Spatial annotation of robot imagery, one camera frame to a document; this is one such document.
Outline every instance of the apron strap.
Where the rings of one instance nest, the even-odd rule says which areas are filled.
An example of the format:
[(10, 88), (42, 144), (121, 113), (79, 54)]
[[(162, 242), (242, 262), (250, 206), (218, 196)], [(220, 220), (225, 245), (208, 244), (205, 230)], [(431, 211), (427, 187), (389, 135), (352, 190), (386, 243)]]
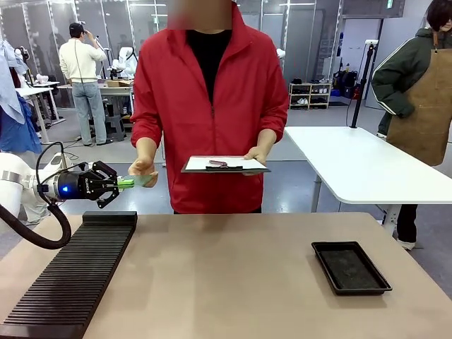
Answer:
[(434, 47), (435, 47), (435, 53), (438, 53), (438, 44), (439, 44), (439, 41), (438, 41), (438, 32), (437, 32), (437, 31), (434, 31), (434, 32), (433, 32), (433, 45), (434, 45)]

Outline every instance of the red jacket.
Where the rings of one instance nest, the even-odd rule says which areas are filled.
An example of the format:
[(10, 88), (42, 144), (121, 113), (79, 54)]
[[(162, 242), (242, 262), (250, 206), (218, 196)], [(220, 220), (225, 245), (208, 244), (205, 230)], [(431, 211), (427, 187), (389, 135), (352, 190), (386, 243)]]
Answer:
[(163, 30), (141, 47), (132, 144), (165, 137), (171, 205), (179, 213), (248, 213), (262, 204), (263, 175), (186, 174), (192, 155), (245, 155), (258, 133), (283, 136), (289, 105), (276, 48), (232, 9), (232, 38), (215, 81), (213, 106), (183, 30)]

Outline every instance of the brown apron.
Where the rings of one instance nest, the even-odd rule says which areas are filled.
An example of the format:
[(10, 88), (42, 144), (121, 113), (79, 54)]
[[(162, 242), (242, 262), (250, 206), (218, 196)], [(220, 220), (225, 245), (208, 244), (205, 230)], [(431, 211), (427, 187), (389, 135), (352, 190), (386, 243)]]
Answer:
[(405, 95), (415, 106), (407, 118), (392, 117), (387, 141), (430, 166), (446, 154), (452, 121), (452, 49), (436, 49), (423, 77)]

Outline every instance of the black cap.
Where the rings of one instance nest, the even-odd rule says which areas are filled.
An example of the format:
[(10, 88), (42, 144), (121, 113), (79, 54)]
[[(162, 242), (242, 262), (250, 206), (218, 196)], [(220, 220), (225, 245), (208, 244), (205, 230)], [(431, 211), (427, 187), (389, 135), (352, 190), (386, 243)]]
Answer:
[(80, 37), (83, 32), (85, 32), (85, 30), (80, 23), (72, 23), (69, 25), (69, 35), (71, 37)]

